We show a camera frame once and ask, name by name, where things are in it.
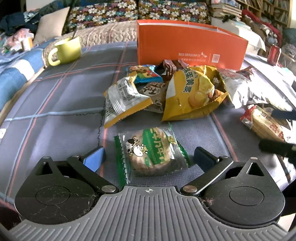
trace gray plaid blanket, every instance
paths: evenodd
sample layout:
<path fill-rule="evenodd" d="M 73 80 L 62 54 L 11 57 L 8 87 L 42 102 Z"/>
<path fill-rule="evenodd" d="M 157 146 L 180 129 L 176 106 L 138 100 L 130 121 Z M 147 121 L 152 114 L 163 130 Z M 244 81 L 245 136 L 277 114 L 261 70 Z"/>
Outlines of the gray plaid blanket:
<path fill-rule="evenodd" d="M 168 125 L 160 122 L 161 114 L 143 110 L 109 129 L 103 127 L 103 92 L 125 76 L 127 66 L 137 63 L 136 48 L 136 42 L 84 48 L 78 61 L 47 68 L 24 92 L 1 126 L 6 130 L 0 139 L 2 202 L 14 203 L 18 189 L 42 156 L 65 160 L 74 154 L 84 155 L 98 145 L 104 146 L 107 154 L 98 173 L 119 185 L 113 137 L 120 132 Z M 217 156 L 231 156 L 235 161 L 255 156 L 283 189 L 293 170 L 282 168 L 274 155 L 259 151 L 259 139 L 239 121 L 243 112 L 223 103 L 209 116 L 171 124 L 190 156 L 197 146 Z M 202 173 L 194 165 L 178 174 L 137 178 L 132 184 L 182 187 Z"/>

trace orange box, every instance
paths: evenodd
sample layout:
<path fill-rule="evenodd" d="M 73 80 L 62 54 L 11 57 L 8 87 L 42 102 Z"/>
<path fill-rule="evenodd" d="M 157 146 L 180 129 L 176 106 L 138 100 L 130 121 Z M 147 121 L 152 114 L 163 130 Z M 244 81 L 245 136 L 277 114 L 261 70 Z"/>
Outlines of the orange box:
<path fill-rule="evenodd" d="M 183 60 L 190 66 L 214 65 L 240 70 L 248 41 L 224 29 L 174 20 L 137 20 L 139 64 L 164 59 Z"/>

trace blue snack wrapper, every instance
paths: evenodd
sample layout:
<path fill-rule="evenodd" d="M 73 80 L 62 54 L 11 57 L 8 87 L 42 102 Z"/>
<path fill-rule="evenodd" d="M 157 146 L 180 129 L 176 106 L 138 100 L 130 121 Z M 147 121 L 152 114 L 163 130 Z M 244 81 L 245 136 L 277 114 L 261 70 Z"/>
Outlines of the blue snack wrapper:
<path fill-rule="evenodd" d="M 138 83 L 149 83 L 149 82 L 163 82 L 160 75 L 154 72 L 155 65 L 134 65 L 127 68 L 127 75 L 133 71 L 137 72 L 137 78 L 135 84 Z"/>

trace ribbed gray plate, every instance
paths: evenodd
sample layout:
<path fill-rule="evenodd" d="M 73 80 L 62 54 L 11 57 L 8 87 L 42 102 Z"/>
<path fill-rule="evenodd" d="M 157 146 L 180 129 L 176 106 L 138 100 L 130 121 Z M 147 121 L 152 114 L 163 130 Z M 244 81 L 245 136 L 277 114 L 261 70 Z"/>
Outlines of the ribbed gray plate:
<path fill-rule="evenodd" d="M 196 197 L 183 196 L 174 187 L 132 186 L 101 196 L 75 221 L 41 225 L 24 220 L 10 232 L 21 241 L 277 241 L 286 235 L 275 224 L 248 230 L 224 225 Z"/>

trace green snack wrapper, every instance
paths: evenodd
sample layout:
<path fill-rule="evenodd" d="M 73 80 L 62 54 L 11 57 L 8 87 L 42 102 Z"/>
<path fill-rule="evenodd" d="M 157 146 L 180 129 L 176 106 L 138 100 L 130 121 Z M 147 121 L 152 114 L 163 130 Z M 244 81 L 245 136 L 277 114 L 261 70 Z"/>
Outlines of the green snack wrapper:
<path fill-rule="evenodd" d="M 136 176 L 159 176 L 186 170 L 189 156 L 169 128 L 150 128 L 114 137 L 120 185 Z"/>

